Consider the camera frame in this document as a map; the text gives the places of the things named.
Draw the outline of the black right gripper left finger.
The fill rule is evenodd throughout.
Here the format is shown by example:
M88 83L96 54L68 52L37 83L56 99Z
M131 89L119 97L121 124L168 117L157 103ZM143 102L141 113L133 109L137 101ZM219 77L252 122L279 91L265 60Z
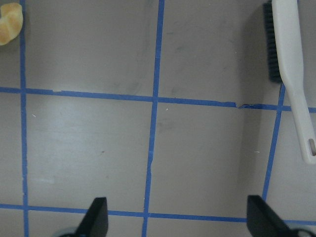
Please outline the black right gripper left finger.
M74 236L105 237L108 232L108 226L107 198L96 197L76 229Z

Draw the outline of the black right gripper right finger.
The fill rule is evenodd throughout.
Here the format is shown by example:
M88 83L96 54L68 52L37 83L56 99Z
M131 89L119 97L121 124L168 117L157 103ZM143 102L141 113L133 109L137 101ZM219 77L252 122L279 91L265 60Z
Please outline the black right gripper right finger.
M298 237L258 195L247 197L246 225L253 237Z

